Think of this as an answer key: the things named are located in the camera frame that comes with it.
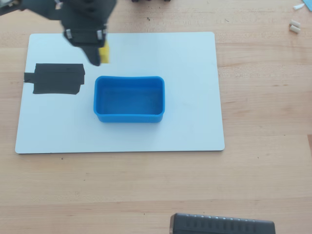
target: blue plastic container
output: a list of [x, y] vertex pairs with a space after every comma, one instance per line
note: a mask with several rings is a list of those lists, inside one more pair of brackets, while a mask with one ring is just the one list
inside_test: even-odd
[[94, 112], [102, 122], [158, 123], [165, 112], [161, 77], [99, 77]]

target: whiteboard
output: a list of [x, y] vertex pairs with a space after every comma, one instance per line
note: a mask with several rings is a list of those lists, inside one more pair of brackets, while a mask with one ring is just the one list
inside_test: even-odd
[[[211, 32], [109, 34], [110, 63], [92, 66], [62, 34], [32, 34], [25, 72], [36, 63], [83, 63], [76, 95], [33, 94], [24, 83], [16, 140], [19, 154], [221, 151], [224, 135]], [[160, 123], [102, 123], [93, 111], [99, 76], [160, 76], [166, 110]]]

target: yellow sponge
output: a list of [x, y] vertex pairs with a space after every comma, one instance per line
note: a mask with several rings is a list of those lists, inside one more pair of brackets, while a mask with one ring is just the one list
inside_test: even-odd
[[104, 47], [99, 48], [99, 55], [101, 57], [101, 63], [109, 63], [109, 45], [107, 41]]

